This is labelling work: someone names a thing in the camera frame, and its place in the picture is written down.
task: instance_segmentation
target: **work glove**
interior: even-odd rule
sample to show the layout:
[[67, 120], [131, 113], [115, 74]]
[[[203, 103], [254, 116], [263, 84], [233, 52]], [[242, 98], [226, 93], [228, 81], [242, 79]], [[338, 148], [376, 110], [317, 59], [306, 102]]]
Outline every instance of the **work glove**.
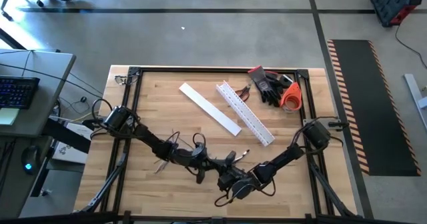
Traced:
[[280, 94], [276, 87], [273, 88], [270, 85], [271, 80], [269, 81], [266, 77], [264, 69], [261, 66], [258, 66], [249, 70], [248, 73], [252, 81], [254, 81], [258, 91], [260, 91], [262, 102], [265, 103], [268, 101], [268, 105], [279, 107]]
[[273, 89], [276, 89], [280, 95], [283, 94], [283, 89], [289, 88], [292, 84], [292, 82], [286, 79], [283, 75], [279, 75], [274, 72], [266, 71], [266, 77]]

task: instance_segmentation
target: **white plastic strip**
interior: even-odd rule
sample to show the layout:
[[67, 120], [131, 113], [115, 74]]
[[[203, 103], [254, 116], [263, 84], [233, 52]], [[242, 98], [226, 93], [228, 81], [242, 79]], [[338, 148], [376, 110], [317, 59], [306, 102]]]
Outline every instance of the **white plastic strip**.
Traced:
[[217, 122], [225, 127], [234, 136], [239, 134], [242, 130], [236, 123], [216, 108], [212, 103], [202, 97], [197, 91], [191, 88], [187, 83], [182, 84], [179, 88], [184, 94], [186, 94], [192, 101], [194, 101], [199, 107], [201, 107], [207, 114], [211, 115]]
[[220, 86], [216, 85], [216, 89], [239, 117], [242, 118], [254, 135], [261, 141], [262, 145], [266, 147], [274, 141], [274, 136], [225, 81], [224, 84]]

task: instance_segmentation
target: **keyboard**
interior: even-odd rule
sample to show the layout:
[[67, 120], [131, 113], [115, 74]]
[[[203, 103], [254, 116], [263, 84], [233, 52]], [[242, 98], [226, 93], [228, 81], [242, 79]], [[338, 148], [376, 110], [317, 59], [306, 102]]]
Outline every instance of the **keyboard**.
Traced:
[[36, 77], [0, 76], [0, 108], [28, 109], [39, 81]]

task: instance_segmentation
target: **gray desk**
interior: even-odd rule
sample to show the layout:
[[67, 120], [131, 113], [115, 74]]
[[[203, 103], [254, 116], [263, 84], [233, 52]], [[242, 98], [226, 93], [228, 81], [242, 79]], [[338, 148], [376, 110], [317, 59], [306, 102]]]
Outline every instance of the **gray desk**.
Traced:
[[[14, 50], [0, 49], [0, 53]], [[28, 56], [27, 51], [0, 55], [0, 63], [16, 67], [24, 67]], [[30, 53], [27, 69], [40, 71], [55, 77], [66, 79], [75, 61], [75, 56], [65, 53], [49, 53], [34, 51]], [[0, 75], [22, 74], [21, 69], [0, 66]], [[0, 219], [18, 217], [37, 175], [27, 175], [21, 165], [21, 153], [30, 144], [41, 148], [41, 158], [45, 158], [52, 138], [40, 137], [51, 114], [51, 110], [58, 99], [64, 81], [25, 71], [26, 77], [40, 78], [39, 89], [28, 110], [20, 110], [12, 126], [0, 126], [0, 147], [4, 141], [11, 141], [17, 137], [15, 150], [11, 156], [11, 163], [6, 177], [2, 196], [0, 197]]]
[[[9, 51], [14, 50], [0, 49], [0, 53]], [[28, 51], [1, 54], [0, 63], [15, 67], [24, 67], [27, 56]], [[73, 67], [74, 61], [75, 55], [72, 54], [34, 51], [29, 54], [27, 69], [66, 79]], [[16, 68], [0, 66], [0, 75], [20, 76], [22, 71]], [[28, 110], [20, 110], [12, 126], [0, 126], [0, 136], [40, 136], [46, 120], [51, 114], [52, 108], [64, 86], [64, 81], [38, 73], [25, 71], [24, 76], [40, 78], [39, 89], [34, 95], [30, 108]]]

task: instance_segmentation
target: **black floor stripe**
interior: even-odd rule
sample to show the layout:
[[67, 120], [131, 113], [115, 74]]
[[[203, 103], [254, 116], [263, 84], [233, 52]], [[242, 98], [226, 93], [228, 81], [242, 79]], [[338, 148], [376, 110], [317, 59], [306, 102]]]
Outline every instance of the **black floor stripe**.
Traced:
[[310, 14], [310, 9], [78, 9], [19, 8], [26, 13], [295, 13]]
[[[290, 13], [312, 14], [311, 9], [116, 9], [116, 8], [33, 8], [20, 7], [26, 13]], [[375, 14], [373, 9], [321, 9], [317, 14]], [[427, 9], [415, 9], [412, 13], [427, 13]]]
[[[314, 25], [316, 26], [316, 32], [318, 34], [320, 49], [322, 50], [322, 55], [326, 64], [326, 71], [328, 72], [328, 77], [330, 78], [332, 94], [334, 96], [334, 99], [336, 100], [336, 107], [338, 110], [338, 114], [340, 118], [346, 120], [347, 118], [346, 118], [346, 113], [344, 111], [344, 105], [339, 101], [341, 98], [340, 90], [338, 89], [338, 82], [335, 78], [334, 68], [332, 67], [331, 59], [329, 58], [328, 46], [326, 44], [325, 35], [322, 29], [322, 23], [320, 22], [320, 16], [316, 6], [316, 2], [315, 0], [309, 0], [309, 1], [310, 1], [310, 6], [313, 10]], [[373, 219], [374, 215], [372, 213], [368, 192], [366, 191], [365, 182], [363, 180], [362, 169], [360, 168], [360, 165], [359, 165], [356, 148], [354, 148], [354, 145], [349, 145], [349, 143], [352, 142], [352, 134], [350, 133], [350, 130], [348, 128], [343, 130], [343, 134], [347, 143], [348, 156], [350, 158], [350, 163], [351, 163], [353, 174], [354, 174], [354, 180], [356, 182], [356, 186], [358, 189], [363, 214], [365, 218]]]

